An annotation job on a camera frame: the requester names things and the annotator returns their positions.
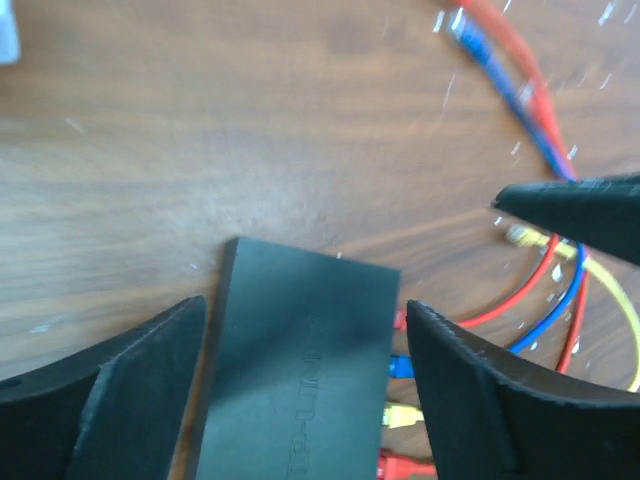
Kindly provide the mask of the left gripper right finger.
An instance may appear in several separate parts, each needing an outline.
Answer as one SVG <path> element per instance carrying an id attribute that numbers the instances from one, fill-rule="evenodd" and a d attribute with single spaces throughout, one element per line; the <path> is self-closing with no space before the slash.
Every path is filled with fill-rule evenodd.
<path id="1" fill-rule="evenodd" d="M 638 394 L 541 367 L 419 301 L 407 322 L 439 478 L 638 478 Z"/>

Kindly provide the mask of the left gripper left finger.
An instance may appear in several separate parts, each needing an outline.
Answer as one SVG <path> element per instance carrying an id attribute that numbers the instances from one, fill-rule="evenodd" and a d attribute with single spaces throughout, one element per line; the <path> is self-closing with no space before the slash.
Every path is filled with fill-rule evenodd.
<path id="1" fill-rule="evenodd" d="M 2 478 L 167 478 L 206 330 L 206 302 L 192 297 L 2 380 Z"/>

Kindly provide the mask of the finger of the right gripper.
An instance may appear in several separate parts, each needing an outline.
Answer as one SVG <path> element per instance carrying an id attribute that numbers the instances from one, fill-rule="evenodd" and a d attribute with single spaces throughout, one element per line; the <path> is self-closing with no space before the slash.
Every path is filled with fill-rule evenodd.
<path id="1" fill-rule="evenodd" d="M 513 184 L 492 206 L 527 223 L 639 264 L 639 175 Z"/>

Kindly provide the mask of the black network switch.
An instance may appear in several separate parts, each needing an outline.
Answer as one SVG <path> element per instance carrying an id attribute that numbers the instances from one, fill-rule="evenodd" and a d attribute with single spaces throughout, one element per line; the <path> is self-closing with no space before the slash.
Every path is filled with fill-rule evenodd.
<path id="1" fill-rule="evenodd" d="M 188 479 L 372 479 L 397 270 L 225 244 Z"/>

